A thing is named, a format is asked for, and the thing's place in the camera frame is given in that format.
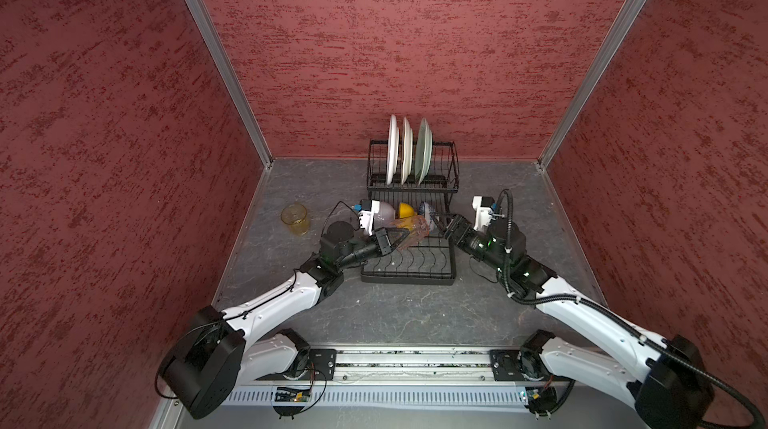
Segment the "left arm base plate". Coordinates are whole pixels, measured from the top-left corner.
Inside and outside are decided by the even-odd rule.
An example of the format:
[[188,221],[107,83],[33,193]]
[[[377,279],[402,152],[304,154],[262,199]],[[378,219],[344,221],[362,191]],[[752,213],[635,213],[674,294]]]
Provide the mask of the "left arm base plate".
[[332,380],[337,354],[336,349],[301,349],[282,375],[286,380],[310,381],[318,375]]

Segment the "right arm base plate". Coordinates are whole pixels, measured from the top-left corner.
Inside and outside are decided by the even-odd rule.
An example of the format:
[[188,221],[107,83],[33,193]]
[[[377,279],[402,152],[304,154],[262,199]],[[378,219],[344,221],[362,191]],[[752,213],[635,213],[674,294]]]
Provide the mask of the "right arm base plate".
[[536,352],[516,349],[489,351],[490,367],[496,382],[566,383],[569,378],[555,376]]

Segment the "yellow bowl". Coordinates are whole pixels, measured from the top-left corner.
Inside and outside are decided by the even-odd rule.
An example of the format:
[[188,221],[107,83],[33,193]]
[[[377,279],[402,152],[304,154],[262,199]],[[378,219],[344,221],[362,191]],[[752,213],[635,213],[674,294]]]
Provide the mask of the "yellow bowl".
[[418,214],[416,210],[407,203],[400,203],[398,207],[398,219],[396,226],[412,230],[417,223]]

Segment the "blue floral porcelain bowl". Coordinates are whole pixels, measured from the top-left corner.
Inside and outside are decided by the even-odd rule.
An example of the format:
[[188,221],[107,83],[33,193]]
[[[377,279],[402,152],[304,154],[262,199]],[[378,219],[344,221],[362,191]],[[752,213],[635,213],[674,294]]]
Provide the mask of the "blue floral porcelain bowl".
[[429,231],[434,231],[438,227],[438,217],[436,215],[435,208],[426,201],[423,201],[419,205],[418,214],[422,216],[429,228]]

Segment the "amber glass cup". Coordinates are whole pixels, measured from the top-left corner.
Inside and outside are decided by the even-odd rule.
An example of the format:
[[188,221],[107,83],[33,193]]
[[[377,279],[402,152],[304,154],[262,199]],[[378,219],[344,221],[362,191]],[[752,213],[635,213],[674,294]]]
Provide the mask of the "amber glass cup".
[[280,214],[281,222],[296,236],[306,234],[310,229],[310,218],[307,208],[298,202],[284,207]]

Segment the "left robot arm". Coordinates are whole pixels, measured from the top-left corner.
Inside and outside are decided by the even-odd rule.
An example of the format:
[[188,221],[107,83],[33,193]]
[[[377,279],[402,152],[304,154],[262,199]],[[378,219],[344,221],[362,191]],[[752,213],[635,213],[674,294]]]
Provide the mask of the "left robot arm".
[[272,374],[315,375],[310,345],[279,325],[331,296],[346,269],[391,254],[410,234],[407,228],[383,227],[360,237],[351,224],[332,223],[319,249],[282,284],[224,311],[208,305],[195,313],[162,359],[155,380],[164,382],[172,398],[199,420],[241,383]]

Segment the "pink glass cup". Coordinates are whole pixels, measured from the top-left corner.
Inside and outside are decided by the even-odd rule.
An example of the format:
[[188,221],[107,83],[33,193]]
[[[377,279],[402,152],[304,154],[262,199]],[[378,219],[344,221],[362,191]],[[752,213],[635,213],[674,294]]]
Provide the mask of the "pink glass cup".
[[419,244],[431,232],[430,223],[422,215],[396,219],[385,225],[393,246],[398,250]]

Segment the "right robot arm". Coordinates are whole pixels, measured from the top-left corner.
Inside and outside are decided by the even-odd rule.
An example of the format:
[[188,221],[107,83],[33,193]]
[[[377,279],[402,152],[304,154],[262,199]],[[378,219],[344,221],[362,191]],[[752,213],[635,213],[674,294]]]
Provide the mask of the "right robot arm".
[[506,217],[479,231],[455,215],[445,237],[494,269],[510,299],[559,320],[597,347],[577,347],[539,330],[520,350],[525,376],[586,384],[632,407],[649,428],[703,427],[714,382],[693,342],[644,329],[585,296],[528,255],[524,235]]

